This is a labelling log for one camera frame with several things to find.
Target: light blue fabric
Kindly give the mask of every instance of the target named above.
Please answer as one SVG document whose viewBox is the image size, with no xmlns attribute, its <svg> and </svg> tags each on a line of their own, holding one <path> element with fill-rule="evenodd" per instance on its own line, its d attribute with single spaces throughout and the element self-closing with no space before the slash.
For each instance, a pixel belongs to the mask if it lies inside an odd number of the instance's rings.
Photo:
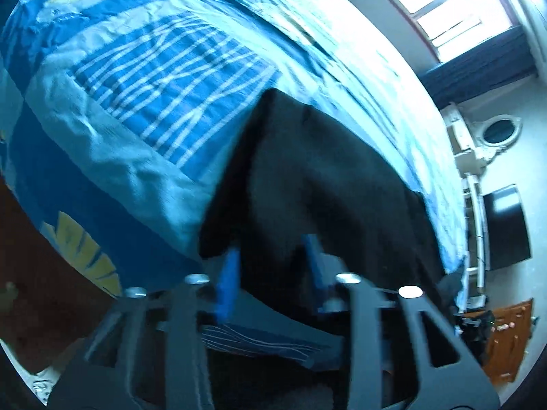
<svg viewBox="0 0 547 410">
<path fill-rule="evenodd" d="M 423 193 L 447 272 L 464 259 L 461 182 L 444 123 L 400 54 L 347 0 L 21 0 L 0 53 L 6 183 L 67 262 L 113 295 L 167 289 L 200 269 L 207 205 L 270 87 L 381 153 Z M 305 344 L 242 329 L 213 329 L 205 341 L 287 357 L 287 346 Z M 320 339 L 293 358 L 306 364 Z"/>
</svg>

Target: black cloth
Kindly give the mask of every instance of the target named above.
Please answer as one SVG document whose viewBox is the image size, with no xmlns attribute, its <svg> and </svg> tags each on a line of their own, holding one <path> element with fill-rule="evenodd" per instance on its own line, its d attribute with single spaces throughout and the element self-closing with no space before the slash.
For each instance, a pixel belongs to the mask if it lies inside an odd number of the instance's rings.
<svg viewBox="0 0 547 410">
<path fill-rule="evenodd" d="M 422 196 L 337 120 L 268 90 L 217 187 L 199 253 L 207 259 L 239 243 L 242 288 L 310 324 L 307 233 L 377 287 L 418 285 L 443 307 L 436 285 L 445 272 Z"/>
</svg>

